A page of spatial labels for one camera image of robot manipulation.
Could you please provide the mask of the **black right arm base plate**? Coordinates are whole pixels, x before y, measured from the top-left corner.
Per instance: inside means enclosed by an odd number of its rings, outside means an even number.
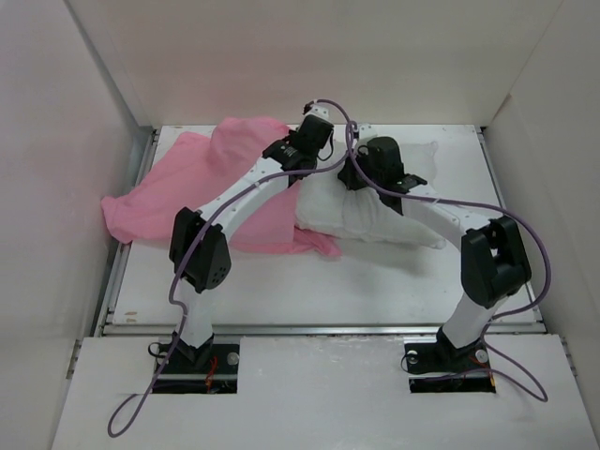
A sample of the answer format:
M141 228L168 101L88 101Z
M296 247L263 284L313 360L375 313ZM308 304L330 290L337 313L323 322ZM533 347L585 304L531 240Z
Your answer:
M438 342L406 342L402 358L412 394L495 394L487 348L476 342L451 352Z

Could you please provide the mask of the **pink satin pillowcase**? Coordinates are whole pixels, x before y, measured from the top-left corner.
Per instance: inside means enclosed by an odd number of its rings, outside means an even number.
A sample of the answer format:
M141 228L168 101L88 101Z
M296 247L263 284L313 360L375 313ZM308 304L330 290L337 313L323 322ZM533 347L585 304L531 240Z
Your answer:
M168 241L175 215L213 201L253 166L263 150L285 137L289 127L270 117L226 118L210 136L179 135L129 194L106 196L100 206L109 234L123 244ZM338 257L333 237L296 226L298 187L266 202L232 237L232 248L249 253L299 254L317 251Z

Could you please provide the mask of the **white pillow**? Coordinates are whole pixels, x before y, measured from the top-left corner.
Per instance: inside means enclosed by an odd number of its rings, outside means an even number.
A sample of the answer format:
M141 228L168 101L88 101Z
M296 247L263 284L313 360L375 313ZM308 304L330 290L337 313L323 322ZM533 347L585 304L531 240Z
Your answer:
M296 225L336 238L441 249L446 241L419 222L384 206L372 187L348 190L339 167L300 182Z

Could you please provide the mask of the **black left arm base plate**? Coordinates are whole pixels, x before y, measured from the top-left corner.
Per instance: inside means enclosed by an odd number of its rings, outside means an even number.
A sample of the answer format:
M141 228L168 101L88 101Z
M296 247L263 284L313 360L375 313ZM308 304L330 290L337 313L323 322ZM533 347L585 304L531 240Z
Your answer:
M236 394L240 363L239 342L213 343L200 363L175 351L152 387L153 394Z

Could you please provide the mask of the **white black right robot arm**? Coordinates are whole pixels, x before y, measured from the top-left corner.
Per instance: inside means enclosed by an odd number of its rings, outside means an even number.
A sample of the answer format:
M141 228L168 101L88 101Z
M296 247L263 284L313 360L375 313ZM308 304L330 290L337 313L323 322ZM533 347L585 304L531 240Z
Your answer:
M337 177L348 190L374 188L383 205L426 226L460 253L463 294L435 341L406 344L409 373L486 368L488 361L477 358L487 352L484 330L532 276L518 224L506 215L490 218L440 200L424 178L405 171L391 137L360 139Z

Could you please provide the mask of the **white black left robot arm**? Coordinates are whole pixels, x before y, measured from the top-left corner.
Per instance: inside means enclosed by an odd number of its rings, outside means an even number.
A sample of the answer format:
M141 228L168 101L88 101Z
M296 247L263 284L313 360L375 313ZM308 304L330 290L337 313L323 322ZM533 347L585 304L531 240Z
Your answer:
M229 275L229 243L241 225L264 204L317 171L320 152L333 143L329 111L312 106L300 125L272 142L250 169L213 201L175 216L169 257L174 277L169 303L182 309L167 351L185 369L204 369L214 339L210 307L198 297Z

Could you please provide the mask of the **aluminium front table rail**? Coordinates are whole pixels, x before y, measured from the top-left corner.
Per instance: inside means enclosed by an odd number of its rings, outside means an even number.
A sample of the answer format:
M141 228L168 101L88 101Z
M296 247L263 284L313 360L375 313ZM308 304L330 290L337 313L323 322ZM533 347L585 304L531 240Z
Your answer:
M235 325L217 324L213 326L216 335L227 336L429 336L435 335L439 325ZM94 337L158 337L169 336L174 326L170 324L128 324L119 325L105 322L95 330ZM488 329L491 334L538 335L546 334L542 322L501 323L496 322Z

